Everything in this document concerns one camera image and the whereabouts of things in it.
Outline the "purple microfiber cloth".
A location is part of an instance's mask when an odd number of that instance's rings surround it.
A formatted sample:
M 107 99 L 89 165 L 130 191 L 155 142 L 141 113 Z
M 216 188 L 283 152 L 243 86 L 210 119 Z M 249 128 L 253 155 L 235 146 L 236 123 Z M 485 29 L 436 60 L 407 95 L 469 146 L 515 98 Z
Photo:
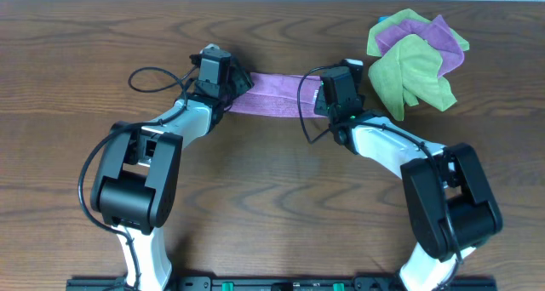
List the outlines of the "purple microfiber cloth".
M 297 90 L 302 76 L 251 72 L 250 77 L 254 87 L 233 102 L 231 112 L 289 118 L 299 117 L 300 107 L 303 117 L 318 117 L 313 110 L 320 87 L 319 76 L 305 79 L 301 87 L 300 104 L 297 104 Z

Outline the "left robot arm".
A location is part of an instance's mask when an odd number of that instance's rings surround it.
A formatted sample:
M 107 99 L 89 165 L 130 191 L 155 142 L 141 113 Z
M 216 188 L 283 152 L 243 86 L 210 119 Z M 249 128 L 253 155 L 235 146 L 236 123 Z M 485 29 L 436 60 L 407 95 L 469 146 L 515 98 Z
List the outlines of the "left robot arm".
M 240 95 L 253 87 L 238 60 L 220 48 L 191 57 L 197 77 L 177 77 L 181 95 L 148 122 L 112 125 L 92 151 L 101 159 L 85 215 L 101 213 L 101 229 L 116 234 L 128 267 L 125 290 L 164 290 L 172 264 L 163 226 L 173 208 L 181 153 L 208 134 Z

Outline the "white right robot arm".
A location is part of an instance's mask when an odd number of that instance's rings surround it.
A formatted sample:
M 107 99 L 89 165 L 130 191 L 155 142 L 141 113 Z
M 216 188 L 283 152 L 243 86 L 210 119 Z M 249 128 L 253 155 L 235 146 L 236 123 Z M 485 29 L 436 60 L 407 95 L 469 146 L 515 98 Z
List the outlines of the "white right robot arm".
M 356 290 L 495 290 L 492 277 L 457 277 L 463 261 L 502 230 L 502 215 L 476 151 L 445 146 L 364 109 L 364 65 L 344 59 L 320 66 L 314 111 L 350 152 L 379 163 L 402 181 L 416 246 L 393 274 L 355 278 Z

